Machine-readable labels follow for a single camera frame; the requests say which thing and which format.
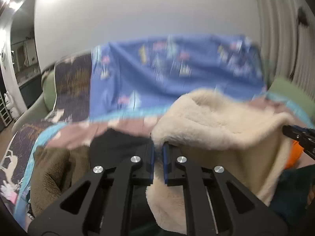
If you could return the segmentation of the dark green knit sweater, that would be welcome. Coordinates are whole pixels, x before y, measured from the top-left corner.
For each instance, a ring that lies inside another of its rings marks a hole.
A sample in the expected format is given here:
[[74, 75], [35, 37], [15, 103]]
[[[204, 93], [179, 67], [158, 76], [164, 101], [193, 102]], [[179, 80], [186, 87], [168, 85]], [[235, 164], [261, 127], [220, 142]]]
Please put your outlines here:
[[305, 214], [314, 187], [314, 165], [299, 169], [286, 169], [279, 177], [269, 208], [290, 227], [296, 226]]

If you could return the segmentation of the cream fleece jacket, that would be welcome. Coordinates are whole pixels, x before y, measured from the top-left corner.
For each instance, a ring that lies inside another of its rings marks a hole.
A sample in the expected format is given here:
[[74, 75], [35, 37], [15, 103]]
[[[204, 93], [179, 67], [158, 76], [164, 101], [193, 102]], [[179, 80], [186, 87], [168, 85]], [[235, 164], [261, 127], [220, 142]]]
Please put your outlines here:
[[269, 205], [292, 146], [282, 128], [293, 122], [289, 113], [253, 107], [209, 89], [181, 96], [151, 132], [157, 159], [146, 198], [158, 226], [186, 233], [183, 190], [164, 184], [164, 143], [180, 147], [187, 159], [202, 167], [223, 166]]

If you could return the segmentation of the orange puffer jacket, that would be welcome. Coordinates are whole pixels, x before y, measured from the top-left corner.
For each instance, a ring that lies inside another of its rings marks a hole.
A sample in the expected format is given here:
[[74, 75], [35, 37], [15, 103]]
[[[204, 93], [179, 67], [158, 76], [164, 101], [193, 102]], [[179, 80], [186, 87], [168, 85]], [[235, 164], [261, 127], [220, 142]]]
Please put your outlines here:
[[304, 148], [300, 146], [299, 142], [294, 140], [292, 143], [292, 148], [290, 151], [290, 156], [286, 162], [285, 169], [293, 168], [294, 165], [298, 162], [300, 159], [302, 153], [304, 151]]

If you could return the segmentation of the green pillow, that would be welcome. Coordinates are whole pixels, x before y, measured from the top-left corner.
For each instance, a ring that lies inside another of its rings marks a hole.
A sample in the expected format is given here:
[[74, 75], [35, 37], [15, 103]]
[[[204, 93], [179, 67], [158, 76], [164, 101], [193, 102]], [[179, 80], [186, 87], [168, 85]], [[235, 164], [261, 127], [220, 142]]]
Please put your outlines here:
[[307, 127], [314, 128], [314, 100], [294, 83], [285, 78], [276, 78], [266, 97], [284, 104]]

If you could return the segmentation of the brown fleece garment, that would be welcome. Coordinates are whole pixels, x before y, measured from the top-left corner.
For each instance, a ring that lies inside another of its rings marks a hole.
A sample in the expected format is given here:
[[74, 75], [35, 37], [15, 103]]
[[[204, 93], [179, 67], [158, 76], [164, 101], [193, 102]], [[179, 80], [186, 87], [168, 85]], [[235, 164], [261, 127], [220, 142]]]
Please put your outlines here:
[[89, 147], [37, 147], [31, 175], [30, 203], [36, 217], [90, 170]]

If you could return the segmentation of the black garment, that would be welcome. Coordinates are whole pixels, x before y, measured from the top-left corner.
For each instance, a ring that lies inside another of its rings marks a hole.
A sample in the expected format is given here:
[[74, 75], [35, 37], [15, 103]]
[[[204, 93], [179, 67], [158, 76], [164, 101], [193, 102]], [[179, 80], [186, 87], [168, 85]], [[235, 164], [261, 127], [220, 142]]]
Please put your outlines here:
[[92, 140], [89, 147], [90, 167], [114, 168], [127, 158], [141, 156], [143, 150], [151, 150], [152, 145], [150, 138], [109, 129]]

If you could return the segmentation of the black floor lamp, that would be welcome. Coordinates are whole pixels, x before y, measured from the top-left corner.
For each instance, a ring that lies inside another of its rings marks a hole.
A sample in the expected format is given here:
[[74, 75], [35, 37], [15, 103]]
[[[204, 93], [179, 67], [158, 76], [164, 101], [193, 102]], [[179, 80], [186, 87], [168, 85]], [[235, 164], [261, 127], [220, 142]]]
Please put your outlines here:
[[297, 67], [297, 60], [298, 60], [298, 52], [299, 52], [299, 39], [300, 39], [300, 27], [307, 28], [309, 26], [309, 20], [307, 17], [307, 13], [305, 9], [301, 6], [298, 8], [297, 11], [297, 17], [296, 17], [296, 49], [295, 49], [295, 57], [294, 57], [294, 65], [291, 70], [291, 73], [289, 75], [289, 80], [292, 82], [294, 79], [294, 75], [296, 72], [296, 67]]

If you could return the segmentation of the grey curtain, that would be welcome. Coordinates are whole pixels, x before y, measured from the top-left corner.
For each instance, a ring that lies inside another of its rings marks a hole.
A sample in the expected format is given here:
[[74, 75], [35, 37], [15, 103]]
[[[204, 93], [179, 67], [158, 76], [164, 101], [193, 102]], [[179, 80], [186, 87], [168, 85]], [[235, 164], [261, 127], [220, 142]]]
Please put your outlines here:
[[306, 0], [257, 0], [260, 19], [260, 52], [268, 85], [277, 77], [289, 79], [296, 49], [299, 7], [309, 26], [300, 27], [300, 43], [293, 83], [314, 98], [314, 14]]

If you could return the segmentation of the white rabbit figure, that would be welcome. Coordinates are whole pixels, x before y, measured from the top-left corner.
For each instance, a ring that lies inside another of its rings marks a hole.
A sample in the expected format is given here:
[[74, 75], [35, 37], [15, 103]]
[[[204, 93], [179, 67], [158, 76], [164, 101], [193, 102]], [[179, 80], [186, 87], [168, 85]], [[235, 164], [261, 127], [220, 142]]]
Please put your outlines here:
[[6, 108], [8, 109], [13, 120], [16, 122], [19, 118], [19, 111], [17, 110], [14, 104], [14, 99], [12, 98], [9, 92], [6, 92], [4, 94], [4, 97], [5, 97]]

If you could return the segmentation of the white shelf rack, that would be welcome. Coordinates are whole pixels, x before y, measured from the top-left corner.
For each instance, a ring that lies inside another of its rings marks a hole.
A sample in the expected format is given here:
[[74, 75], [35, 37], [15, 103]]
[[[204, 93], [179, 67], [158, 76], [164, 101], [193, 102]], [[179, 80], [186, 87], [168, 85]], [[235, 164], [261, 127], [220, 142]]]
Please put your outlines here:
[[9, 124], [12, 122], [12, 117], [10, 115], [10, 112], [6, 108], [5, 101], [3, 99], [3, 96], [1, 95], [1, 108], [0, 108], [0, 116], [1, 120], [5, 127], [8, 127]]

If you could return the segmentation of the dark navy patterned blanket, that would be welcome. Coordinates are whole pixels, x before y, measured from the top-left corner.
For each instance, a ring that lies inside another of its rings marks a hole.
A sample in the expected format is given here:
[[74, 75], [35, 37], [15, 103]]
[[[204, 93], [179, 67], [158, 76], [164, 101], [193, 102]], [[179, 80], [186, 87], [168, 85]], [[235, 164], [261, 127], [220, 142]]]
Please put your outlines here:
[[43, 120], [25, 124], [18, 130], [1, 160], [1, 199], [8, 208], [16, 204], [31, 150], [40, 133], [59, 122], [88, 118], [91, 68], [91, 54], [85, 53], [63, 58], [46, 69], [55, 70], [55, 106]]

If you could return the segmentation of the blue patterned sheet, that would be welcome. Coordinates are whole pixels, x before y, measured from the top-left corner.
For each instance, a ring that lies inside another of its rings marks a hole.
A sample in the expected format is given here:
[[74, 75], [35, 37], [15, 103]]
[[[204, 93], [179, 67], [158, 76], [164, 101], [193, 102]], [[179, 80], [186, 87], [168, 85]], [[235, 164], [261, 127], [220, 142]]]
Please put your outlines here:
[[163, 36], [91, 52], [90, 118], [164, 109], [195, 89], [249, 101], [266, 88], [259, 51], [245, 36]]

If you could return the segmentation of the green bed frame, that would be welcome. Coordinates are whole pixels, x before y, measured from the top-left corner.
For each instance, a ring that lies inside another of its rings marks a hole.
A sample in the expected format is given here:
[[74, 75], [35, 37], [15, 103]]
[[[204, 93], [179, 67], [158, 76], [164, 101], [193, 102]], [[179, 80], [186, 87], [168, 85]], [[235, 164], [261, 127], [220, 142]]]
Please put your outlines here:
[[53, 110], [57, 98], [55, 70], [46, 70], [41, 79], [42, 94], [35, 103], [21, 115], [12, 127], [14, 135], [23, 125], [43, 120]]

